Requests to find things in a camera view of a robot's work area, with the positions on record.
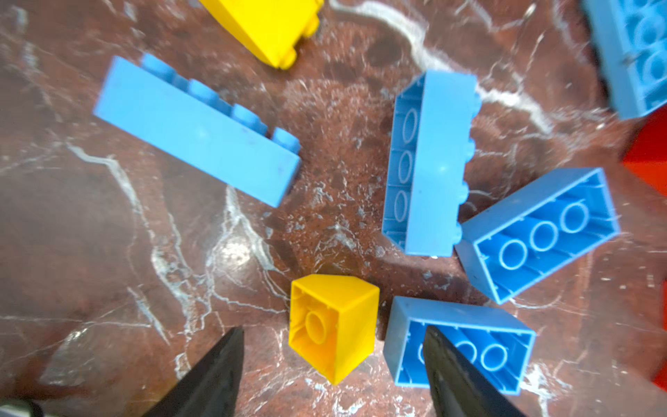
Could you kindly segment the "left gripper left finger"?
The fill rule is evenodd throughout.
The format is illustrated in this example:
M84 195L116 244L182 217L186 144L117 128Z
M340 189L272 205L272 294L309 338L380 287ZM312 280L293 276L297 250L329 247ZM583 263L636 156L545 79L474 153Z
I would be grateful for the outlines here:
M147 416L232 416L244 361L244 331L232 328Z

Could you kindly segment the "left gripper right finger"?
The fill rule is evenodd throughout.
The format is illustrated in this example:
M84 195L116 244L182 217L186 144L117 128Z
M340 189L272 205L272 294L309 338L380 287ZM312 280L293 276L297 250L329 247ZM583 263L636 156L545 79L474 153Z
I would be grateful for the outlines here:
M524 417L435 326L423 343L434 410L450 417Z

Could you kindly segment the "yellow lego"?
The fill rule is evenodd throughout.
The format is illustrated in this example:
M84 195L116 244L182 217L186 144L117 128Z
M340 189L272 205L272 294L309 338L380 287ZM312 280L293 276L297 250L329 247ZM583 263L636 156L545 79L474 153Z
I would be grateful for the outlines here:
M295 280L288 344L337 385L373 353L379 301L380 289L354 276Z
M290 69L295 45L319 28L322 0L201 0L226 31L264 64Z

